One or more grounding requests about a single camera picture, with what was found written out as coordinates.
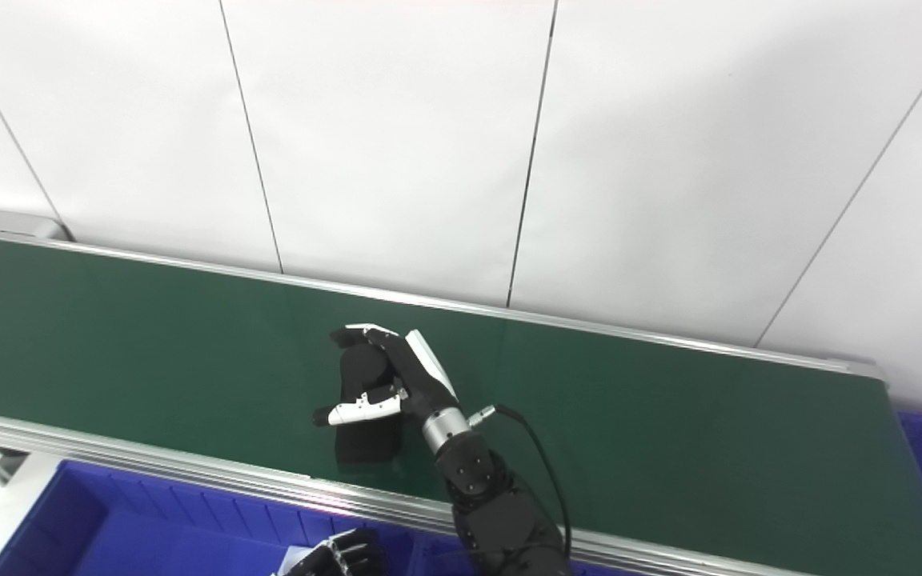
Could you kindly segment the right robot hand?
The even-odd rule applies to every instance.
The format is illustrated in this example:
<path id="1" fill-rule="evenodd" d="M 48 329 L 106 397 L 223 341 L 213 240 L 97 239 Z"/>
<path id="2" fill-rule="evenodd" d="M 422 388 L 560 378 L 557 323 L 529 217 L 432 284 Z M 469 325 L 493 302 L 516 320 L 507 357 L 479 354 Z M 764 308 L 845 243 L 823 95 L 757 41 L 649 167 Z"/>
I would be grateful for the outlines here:
<path id="1" fill-rule="evenodd" d="M 321 407 L 312 413 L 317 427 L 373 422 L 400 413 L 420 422 L 446 409 L 458 409 L 459 401 L 449 377 L 417 330 L 399 335 L 373 323 L 348 324 L 331 334 L 340 349 L 351 344 L 370 344 L 387 359 L 395 382 L 365 391 L 352 402 Z"/>

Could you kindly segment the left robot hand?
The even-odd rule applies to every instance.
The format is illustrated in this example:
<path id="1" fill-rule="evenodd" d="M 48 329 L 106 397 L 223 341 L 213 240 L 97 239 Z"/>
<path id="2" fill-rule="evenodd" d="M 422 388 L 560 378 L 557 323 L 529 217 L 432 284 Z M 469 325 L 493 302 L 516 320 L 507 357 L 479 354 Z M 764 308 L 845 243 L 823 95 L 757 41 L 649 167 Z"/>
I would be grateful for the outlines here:
<path id="1" fill-rule="evenodd" d="M 334 534 L 311 548 L 290 547 L 275 575 L 387 575 L 378 534 L 358 528 Z"/>

